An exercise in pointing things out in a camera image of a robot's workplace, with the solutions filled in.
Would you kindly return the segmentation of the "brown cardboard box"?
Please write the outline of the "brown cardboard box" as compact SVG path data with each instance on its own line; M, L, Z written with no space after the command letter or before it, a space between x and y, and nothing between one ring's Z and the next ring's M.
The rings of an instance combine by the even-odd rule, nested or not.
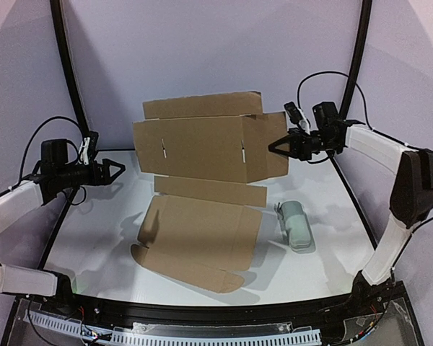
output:
M262 181L288 174L269 145L287 132L259 92L146 101L134 123L139 167L154 196L131 247L143 268L209 290L244 284L267 205Z

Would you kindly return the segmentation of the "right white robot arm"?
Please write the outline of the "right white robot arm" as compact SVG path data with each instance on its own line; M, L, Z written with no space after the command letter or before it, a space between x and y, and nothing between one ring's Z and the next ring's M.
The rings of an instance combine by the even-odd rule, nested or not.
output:
M314 130L295 103L286 103L284 109L294 127L268 145L271 153L308 161L321 152L332 157L350 148L395 176L384 234L374 254L356 274L349 297L339 304L341 309L366 306L393 284L395 265L433 209L433 152L411 147L361 121L343 119L334 102L314 106Z

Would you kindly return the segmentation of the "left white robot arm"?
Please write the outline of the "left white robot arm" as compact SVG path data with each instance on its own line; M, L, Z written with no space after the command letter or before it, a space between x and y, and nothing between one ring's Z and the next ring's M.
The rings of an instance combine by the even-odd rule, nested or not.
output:
M40 161L17 186L0 193L0 233L28 213L49 204L70 188L108 186L125 172L124 164L110 159L97 161L97 134L82 141L75 160L70 161L67 139L43 141ZM48 298L60 309L75 306L67 275L0 262L0 293Z

